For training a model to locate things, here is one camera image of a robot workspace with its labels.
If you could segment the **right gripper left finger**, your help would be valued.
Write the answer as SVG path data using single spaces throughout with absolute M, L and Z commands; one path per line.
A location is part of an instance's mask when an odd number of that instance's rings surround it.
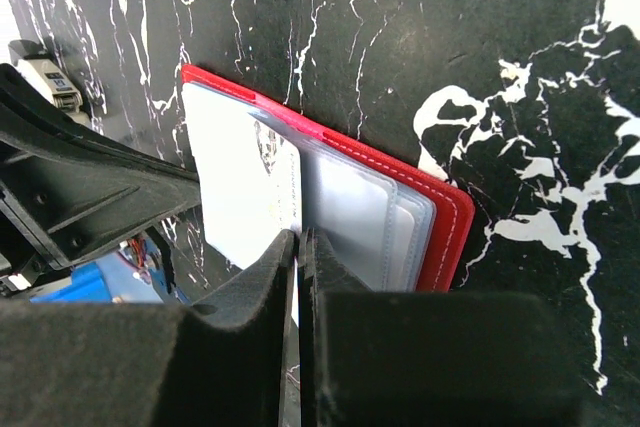
M 296 237 L 192 307 L 1 306 L 5 426 L 277 426 Z

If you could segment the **red leather card holder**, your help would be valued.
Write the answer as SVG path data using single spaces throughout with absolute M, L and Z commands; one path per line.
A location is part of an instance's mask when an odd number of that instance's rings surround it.
M 408 186 L 433 201 L 437 210 L 416 289 L 422 292 L 449 290 L 465 245 L 475 207 L 470 196 L 440 179 L 384 152 L 323 126 L 278 102 L 192 64 L 181 68 L 182 82 L 196 83 L 227 94 L 274 115 L 286 125 L 307 134 Z

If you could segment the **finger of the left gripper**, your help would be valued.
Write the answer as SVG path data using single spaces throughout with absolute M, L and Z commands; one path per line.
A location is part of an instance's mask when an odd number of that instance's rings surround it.
M 74 122 L 1 67 L 1 254 L 56 270 L 201 202 L 198 177 Z

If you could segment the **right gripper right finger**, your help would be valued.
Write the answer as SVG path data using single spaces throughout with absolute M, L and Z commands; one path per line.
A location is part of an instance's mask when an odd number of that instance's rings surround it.
M 305 231 L 306 426 L 581 426 L 585 396 L 548 305 L 523 293 L 375 292 Z

